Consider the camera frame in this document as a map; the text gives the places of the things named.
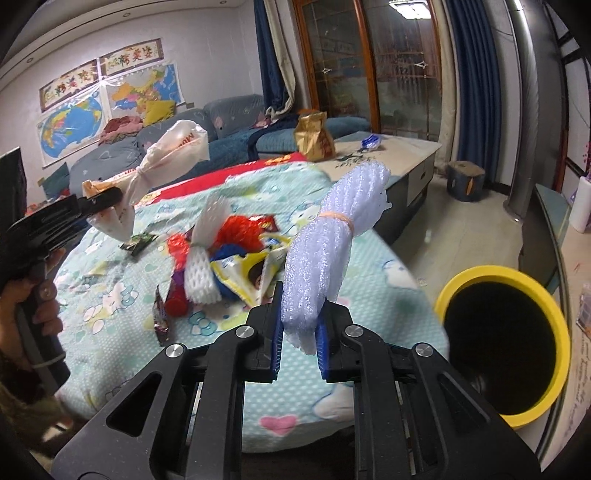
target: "white plastic bag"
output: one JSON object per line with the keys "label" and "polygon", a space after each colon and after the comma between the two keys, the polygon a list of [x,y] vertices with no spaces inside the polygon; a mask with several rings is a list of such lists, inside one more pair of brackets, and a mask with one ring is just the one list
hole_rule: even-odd
{"label": "white plastic bag", "polygon": [[150,146],[135,170],[115,175],[105,181],[87,180],[82,184],[84,196],[96,195],[110,187],[123,192],[123,200],[88,219],[97,230],[125,242],[134,231],[133,205],[151,189],[185,175],[200,161],[209,160],[207,132],[191,120],[179,120]]}

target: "glass door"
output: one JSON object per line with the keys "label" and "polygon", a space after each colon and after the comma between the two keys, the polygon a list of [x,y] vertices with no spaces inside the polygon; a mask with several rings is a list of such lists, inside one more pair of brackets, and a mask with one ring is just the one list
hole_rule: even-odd
{"label": "glass door", "polygon": [[358,21],[358,15],[362,14],[359,0],[298,0],[298,3],[314,107],[328,116],[357,115],[371,122],[367,58]]}
{"label": "glass door", "polygon": [[437,140],[441,127],[439,39],[427,0],[363,0],[382,132]]}

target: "trash bin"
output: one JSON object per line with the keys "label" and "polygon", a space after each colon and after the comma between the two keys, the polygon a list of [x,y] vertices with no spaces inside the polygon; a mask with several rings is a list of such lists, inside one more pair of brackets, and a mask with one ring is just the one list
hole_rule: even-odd
{"label": "trash bin", "polygon": [[435,310],[450,363],[511,427],[550,408],[566,382],[570,336],[542,285],[512,268],[470,268],[445,286]]}

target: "blanket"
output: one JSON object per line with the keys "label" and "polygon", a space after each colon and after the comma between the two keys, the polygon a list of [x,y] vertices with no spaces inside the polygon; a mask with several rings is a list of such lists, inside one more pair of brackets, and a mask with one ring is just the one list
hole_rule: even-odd
{"label": "blanket", "polygon": [[[90,417],[160,350],[152,323],[156,286],[166,295],[173,259],[166,239],[194,223],[211,192],[227,197],[237,214],[272,214],[283,233],[295,235],[320,208],[332,183],[309,163],[280,164],[226,179],[221,186],[137,209],[135,233],[159,235],[137,261],[119,242],[92,228],[56,277],[72,375],[59,396]],[[373,231],[353,241],[338,302],[353,321],[389,343],[428,342],[447,355],[447,339],[426,296],[396,255]],[[171,322],[172,339],[189,348],[215,341],[243,324],[241,302],[195,306]],[[272,385],[247,384],[243,451],[270,452],[314,442],[353,423],[353,389],[326,384],[315,356],[284,343]]]}

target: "pink heart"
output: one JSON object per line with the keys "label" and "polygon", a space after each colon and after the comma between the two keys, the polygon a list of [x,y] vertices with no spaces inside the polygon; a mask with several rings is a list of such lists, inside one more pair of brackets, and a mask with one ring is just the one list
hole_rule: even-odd
{"label": "pink heart", "polygon": [[297,417],[295,415],[285,415],[283,417],[261,417],[259,424],[265,430],[273,432],[275,435],[283,437],[291,432],[296,424]]}

